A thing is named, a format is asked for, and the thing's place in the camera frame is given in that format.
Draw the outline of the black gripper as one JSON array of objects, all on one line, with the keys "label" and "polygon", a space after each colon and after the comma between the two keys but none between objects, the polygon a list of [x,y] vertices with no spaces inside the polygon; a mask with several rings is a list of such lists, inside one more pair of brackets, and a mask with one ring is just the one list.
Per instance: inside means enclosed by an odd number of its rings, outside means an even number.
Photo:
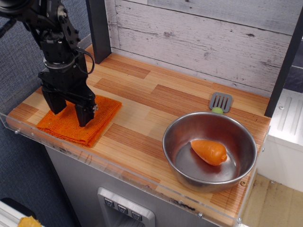
[{"label": "black gripper", "polygon": [[66,107],[67,101],[75,104],[80,127],[85,127],[94,119],[98,109],[95,95],[86,83],[88,74],[83,53],[78,53],[66,68],[56,66],[38,74],[42,80],[42,93],[50,110],[58,114]]}]

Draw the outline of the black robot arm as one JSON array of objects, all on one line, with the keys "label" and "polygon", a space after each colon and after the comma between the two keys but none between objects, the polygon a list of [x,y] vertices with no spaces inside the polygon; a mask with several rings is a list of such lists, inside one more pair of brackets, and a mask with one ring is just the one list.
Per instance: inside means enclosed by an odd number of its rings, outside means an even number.
[{"label": "black robot arm", "polygon": [[92,73],[85,61],[88,52],[78,47],[79,32],[71,24],[66,7],[59,0],[2,0],[0,15],[9,19],[0,29],[1,35],[20,21],[43,51],[48,70],[38,76],[51,111],[58,114],[71,102],[80,127],[86,126],[98,106],[86,83]]}]

